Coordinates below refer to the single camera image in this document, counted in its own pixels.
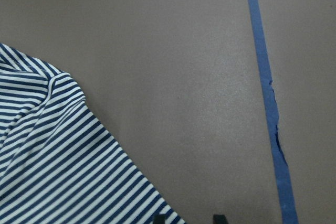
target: gray floor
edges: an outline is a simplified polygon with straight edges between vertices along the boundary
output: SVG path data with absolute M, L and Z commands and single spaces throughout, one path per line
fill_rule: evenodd
M 300 223 L 336 223 L 335 0 L 259 0 Z M 0 0 L 190 224 L 281 223 L 247 0 Z

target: clothing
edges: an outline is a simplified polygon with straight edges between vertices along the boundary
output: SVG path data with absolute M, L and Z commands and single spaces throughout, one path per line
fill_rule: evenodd
M 185 223 L 70 74 L 0 44 L 1 223 Z

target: striped shirt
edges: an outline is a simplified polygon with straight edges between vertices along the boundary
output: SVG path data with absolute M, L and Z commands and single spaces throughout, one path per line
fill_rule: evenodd
M 185 223 L 70 74 L 0 44 L 0 223 Z

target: blue painter's tape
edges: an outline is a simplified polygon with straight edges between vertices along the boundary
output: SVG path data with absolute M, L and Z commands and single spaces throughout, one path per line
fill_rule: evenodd
M 260 82 L 266 111 L 274 170 L 278 187 L 283 224 L 298 224 L 289 169 L 278 138 L 279 113 L 272 87 L 272 74 L 268 61 L 263 25 L 258 0 L 248 0 L 258 60 Z

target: concrete floor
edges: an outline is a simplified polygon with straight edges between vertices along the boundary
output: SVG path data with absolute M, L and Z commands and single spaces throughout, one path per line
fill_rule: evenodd
M 259 0 L 300 223 L 336 223 L 335 0 Z M 247 0 L 0 0 L 190 224 L 281 223 Z

